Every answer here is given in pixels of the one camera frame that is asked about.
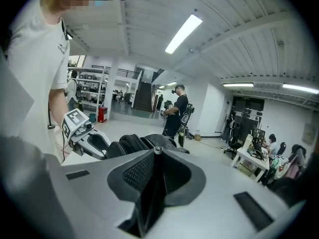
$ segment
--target ceiling light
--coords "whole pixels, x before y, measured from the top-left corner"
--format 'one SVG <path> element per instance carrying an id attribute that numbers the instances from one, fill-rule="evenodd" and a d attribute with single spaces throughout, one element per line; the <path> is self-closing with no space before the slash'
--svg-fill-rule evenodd
<path id="1" fill-rule="evenodd" d="M 253 87 L 253 83 L 226 83 L 224 87 Z"/>
<path id="2" fill-rule="evenodd" d="M 179 45 L 202 23 L 203 21 L 191 15 L 184 25 L 180 28 L 173 40 L 170 42 L 165 52 L 173 54 L 173 52 L 179 47 Z"/>
<path id="3" fill-rule="evenodd" d="M 318 94 L 319 93 L 319 90 L 316 90 L 316 89 L 311 89 L 311 88 L 306 88 L 306 87 L 296 86 L 296 85 L 291 85 L 291 84 L 286 84 L 286 83 L 284 83 L 283 87 L 286 88 L 286 89 L 294 89 L 294 90 L 306 91 L 306 92 L 310 92 L 310 93 L 313 93 L 313 94 Z"/>
<path id="4" fill-rule="evenodd" d="M 177 82 L 171 82 L 171 83 L 168 84 L 168 86 L 174 85 L 174 84 L 176 84 L 176 83 L 177 83 Z"/>

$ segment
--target doorway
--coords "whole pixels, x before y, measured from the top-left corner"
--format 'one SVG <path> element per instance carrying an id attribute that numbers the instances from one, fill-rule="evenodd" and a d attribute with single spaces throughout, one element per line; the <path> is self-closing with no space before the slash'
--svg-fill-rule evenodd
<path id="1" fill-rule="evenodd" d="M 260 127 L 263 116 L 263 99 L 245 97 L 234 97 L 232 111 L 236 113 L 235 121 L 240 124 L 238 139 L 244 141 L 254 128 Z"/>

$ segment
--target white t-shirt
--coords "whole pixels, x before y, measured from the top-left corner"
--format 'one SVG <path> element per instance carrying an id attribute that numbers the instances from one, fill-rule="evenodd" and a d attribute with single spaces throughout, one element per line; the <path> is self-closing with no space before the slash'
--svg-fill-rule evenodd
<path id="1" fill-rule="evenodd" d="M 269 147 L 270 147 L 270 155 L 271 156 L 276 156 L 278 150 L 280 149 L 280 147 L 278 146 L 277 142 L 276 141 L 272 142 Z"/>
<path id="2" fill-rule="evenodd" d="M 75 102 L 78 102 L 76 98 L 76 87 L 77 82 L 75 79 L 70 79 L 68 83 L 68 87 L 66 88 L 65 92 L 67 93 L 67 101 L 70 102 L 71 98 L 74 99 Z"/>
<path id="3" fill-rule="evenodd" d="M 48 96 L 51 89 L 67 86 L 69 41 L 65 40 L 62 21 L 48 24 L 40 0 L 29 0 L 10 29 L 12 38 L 5 52 L 8 67 L 34 99 L 18 136 L 43 153 L 57 155 L 47 129 Z"/>

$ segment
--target red container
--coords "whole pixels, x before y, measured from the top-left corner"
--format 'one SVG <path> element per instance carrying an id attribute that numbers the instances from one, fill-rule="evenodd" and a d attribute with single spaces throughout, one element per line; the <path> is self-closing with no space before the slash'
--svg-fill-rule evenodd
<path id="1" fill-rule="evenodd" d="M 107 113 L 108 113 L 108 109 L 106 107 L 99 107 L 98 122 L 106 121 Z"/>

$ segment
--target window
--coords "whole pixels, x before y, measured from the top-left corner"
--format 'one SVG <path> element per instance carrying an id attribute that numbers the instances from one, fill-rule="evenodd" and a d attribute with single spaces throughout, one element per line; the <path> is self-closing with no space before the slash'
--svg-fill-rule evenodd
<path id="1" fill-rule="evenodd" d="M 85 55 L 69 56 L 69 67 L 83 67 Z"/>

